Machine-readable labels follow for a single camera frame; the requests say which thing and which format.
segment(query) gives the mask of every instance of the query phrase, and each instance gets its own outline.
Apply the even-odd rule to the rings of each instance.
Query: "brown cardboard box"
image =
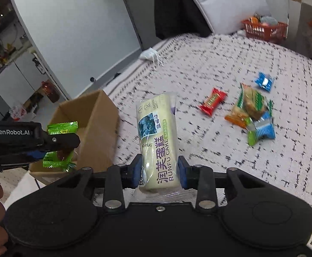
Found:
[[[94,172],[106,171],[112,165],[117,143],[118,109],[99,90],[77,99],[61,103],[50,124],[78,122],[77,135],[81,144],[78,148],[77,169],[92,167]],[[50,184],[65,175],[59,168],[43,167],[42,161],[30,164],[31,176],[44,184]]]

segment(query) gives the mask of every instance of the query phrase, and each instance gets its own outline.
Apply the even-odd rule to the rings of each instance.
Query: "bed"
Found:
[[[190,164],[216,172],[238,167],[312,206],[312,61],[274,44],[234,36],[185,34],[157,49],[163,66],[153,70],[153,64],[137,61],[105,88],[121,117],[114,163],[130,163],[140,152],[136,103],[175,91],[179,153]],[[246,131],[224,116],[237,100],[240,82],[253,85],[259,71],[275,78],[265,95],[274,100],[276,139],[250,147]],[[197,106],[213,87],[228,97],[208,117]],[[226,203],[222,190],[218,198]]]

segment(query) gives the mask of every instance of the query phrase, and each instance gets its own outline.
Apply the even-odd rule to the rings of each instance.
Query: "white face mask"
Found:
[[[156,50],[152,48],[149,48],[143,51],[140,54],[139,59],[152,61],[154,63],[154,70],[156,70],[155,61],[157,62],[157,66],[160,66],[160,65],[163,66],[163,62],[161,61],[160,55],[158,54]]]

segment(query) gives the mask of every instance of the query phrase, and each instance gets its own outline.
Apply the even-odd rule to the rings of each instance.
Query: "red plastic basket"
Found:
[[[276,26],[264,26],[253,24],[249,20],[244,20],[246,36],[257,40],[264,40],[272,43],[280,43],[286,37],[287,24],[279,22]]]

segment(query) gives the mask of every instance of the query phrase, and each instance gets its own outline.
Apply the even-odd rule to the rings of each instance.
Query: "screw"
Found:
[[[165,211],[165,210],[166,210],[166,208],[163,206],[156,207],[156,211]]]
[[[213,209],[216,203],[211,200],[203,200],[199,202],[199,206],[203,209]]]
[[[121,206],[121,201],[109,200],[105,203],[105,206],[109,209],[117,209]]]

